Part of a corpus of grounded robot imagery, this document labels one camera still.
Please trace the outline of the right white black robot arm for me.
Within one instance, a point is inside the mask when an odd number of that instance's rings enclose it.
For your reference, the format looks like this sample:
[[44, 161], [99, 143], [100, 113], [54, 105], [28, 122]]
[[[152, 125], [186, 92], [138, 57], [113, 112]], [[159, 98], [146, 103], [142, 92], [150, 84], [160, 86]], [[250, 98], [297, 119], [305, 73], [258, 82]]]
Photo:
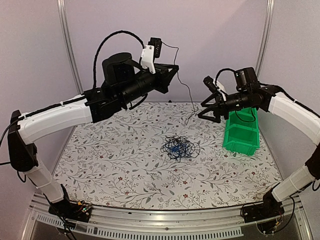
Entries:
[[217, 78], [204, 78], [203, 83], [211, 95], [201, 103], [204, 109], [198, 114], [200, 119], [220, 123], [221, 118], [228, 119], [232, 111], [250, 107], [262, 109], [287, 121], [316, 145], [315, 151], [302, 167], [264, 194], [258, 213], [262, 218], [269, 218], [283, 200], [319, 180], [320, 116], [289, 96], [282, 87], [259, 82], [253, 67], [233, 70], [233, 75], [237, 90], [233, 94], [225, 93]]

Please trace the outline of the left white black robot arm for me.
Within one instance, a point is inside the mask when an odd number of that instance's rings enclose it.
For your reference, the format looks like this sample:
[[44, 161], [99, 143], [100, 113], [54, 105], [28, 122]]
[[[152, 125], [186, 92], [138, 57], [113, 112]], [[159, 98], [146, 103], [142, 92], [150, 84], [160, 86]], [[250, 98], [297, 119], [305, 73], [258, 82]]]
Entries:
[[161, 49], [162, 40], [152, 37], [142, 45], [139, 61], [135, 61], [129, 52], [116, 53], [103, 60], [101, 87], [94, 85], [72, 99], [33, 112], [16, 110], [12, 113], [10, 124], [1, 137], [7, 141], [10, 165], [18, 174], [31, 180], [63, 217], [73, 213], [87, 214], [89, 205], [83, 201], [70, 201], [64, 186], [37, 158], [35, 141], [70, 127], [107, 120], [121, 110], [132, 110], [151, 91], [166, 94], [179, 67], [156, 63]]

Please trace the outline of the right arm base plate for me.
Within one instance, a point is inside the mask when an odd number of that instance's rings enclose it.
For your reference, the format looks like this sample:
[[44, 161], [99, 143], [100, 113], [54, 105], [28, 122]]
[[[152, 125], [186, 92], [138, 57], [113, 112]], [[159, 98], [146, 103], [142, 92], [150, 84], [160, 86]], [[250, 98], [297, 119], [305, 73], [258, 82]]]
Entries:
[[254, 204], [246, 203], [240, 209], [240, 216], [245, 223], [251, 223], [256, 221], [262, 221], [256, 224], [258, 231], [264, 236], [274, 235], [284, 230], [293, 219], [296, 202], [292, 196], [289, 197], [292, 200], [292, 212], [289, 219], [284, 223], [284, 207], [281, 202], [272, 202], [266, 200], [263, 203]]

